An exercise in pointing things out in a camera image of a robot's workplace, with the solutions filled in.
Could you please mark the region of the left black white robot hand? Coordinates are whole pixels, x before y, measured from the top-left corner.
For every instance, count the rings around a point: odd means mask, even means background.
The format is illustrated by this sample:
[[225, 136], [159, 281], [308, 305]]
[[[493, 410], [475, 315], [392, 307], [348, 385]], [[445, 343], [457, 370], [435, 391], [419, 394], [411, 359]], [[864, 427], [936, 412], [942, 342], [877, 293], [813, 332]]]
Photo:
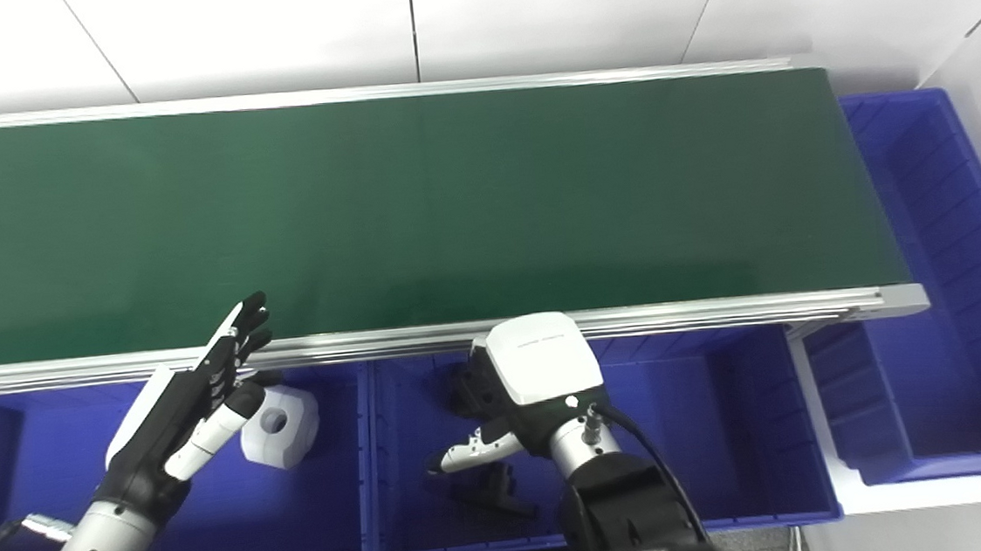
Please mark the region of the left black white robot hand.
[[264, 405], [270, 377], [238, 371], [271, 342], [265, 299], [257, 291], [240, 300], [189, 367], [154, 371], [116, 433], [93, 501], [158, 529], [176, 516], [190, 480]]

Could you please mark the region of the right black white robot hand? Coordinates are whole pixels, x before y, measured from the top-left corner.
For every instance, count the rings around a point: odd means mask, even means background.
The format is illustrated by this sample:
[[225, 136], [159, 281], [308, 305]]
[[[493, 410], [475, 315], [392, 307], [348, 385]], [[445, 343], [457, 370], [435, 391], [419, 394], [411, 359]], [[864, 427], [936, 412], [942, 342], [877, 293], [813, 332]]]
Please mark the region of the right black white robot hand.
[[527, 313], [475, 338], [453, 369], [450, 412], [477, 421], [468, 438], [432, 456], [441, 475], [527, 452], [562, 477], [621, 448], [597, 407], [608, 402], [601, 367], [573, 317]]

